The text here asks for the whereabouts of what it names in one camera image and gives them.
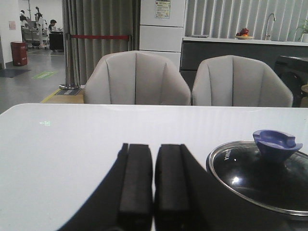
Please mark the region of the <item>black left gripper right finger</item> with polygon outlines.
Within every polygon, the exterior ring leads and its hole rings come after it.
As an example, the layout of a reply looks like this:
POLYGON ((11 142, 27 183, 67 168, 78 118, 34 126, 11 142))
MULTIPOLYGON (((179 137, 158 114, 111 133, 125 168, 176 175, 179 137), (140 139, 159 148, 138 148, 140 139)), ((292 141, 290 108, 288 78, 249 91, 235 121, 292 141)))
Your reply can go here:
POLYGON ((289 231, 280 215, 253 205, 210 176, 185 145, 161 145, 155 167, 158 231, 289 231))

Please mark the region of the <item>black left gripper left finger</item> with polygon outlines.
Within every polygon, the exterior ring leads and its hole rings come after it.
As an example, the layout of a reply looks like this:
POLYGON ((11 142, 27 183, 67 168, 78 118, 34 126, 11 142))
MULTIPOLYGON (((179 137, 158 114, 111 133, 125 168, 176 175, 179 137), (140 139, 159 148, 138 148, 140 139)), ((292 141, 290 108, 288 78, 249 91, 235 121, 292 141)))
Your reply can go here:
POLYGON ((149 231, 153 163, 145 144, 124 143, 117 159, 62 231, 149 231))

